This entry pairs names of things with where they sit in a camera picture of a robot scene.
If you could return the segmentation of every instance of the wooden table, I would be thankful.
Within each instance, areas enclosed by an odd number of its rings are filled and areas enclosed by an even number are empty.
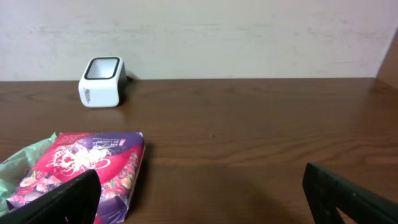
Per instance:
[[[126,223],[313,223],[310,161],[398,201],[398,91],[377,80],[146,80],[106,109],[77,84],[0,83],[0,160],[54,131],[142,131]]]

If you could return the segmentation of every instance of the wrapped candy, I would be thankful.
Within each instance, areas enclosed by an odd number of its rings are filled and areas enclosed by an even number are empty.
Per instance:
[[[144,153],[141,133],[62,133],[7,200],[19,208],[88,169],[101,182],[95,223],[124,220]]]

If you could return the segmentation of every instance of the printed logo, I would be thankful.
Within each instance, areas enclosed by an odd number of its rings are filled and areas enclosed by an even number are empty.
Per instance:
[[[86,96],[87,103],[90,103],[90,90],[86,89],[86,88],[83,88],[83,89],[85,91],[85,96]]]
[[[58,169],[54,169],[55,172],[71,176],[76,172],[81,173],[88,169],[104,169],[111,164],[111,161],[105,158],[108,154],[110,152],[101,146],[91,150],[79,144],[59,146],[55,149],[53,158],[46,167],[58,167]]]

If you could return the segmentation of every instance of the white wall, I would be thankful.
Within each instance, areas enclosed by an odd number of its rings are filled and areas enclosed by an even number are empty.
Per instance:
[[[0,0],[0,80],[374,77],[397,0]]]

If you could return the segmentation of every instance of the plastic wrapper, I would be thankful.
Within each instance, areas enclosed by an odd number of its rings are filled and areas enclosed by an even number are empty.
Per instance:
[[[48,139],[21,149],[0,164],[0,216],[8,212],[7,198],[11,196],[18,183],[54,143],[56,138],[57,136],[54,133]]]
[[[62,133],[7,200],[19,208],[88,169],[101,182],[95,223],[124,220],[144,153],[141,133]]]

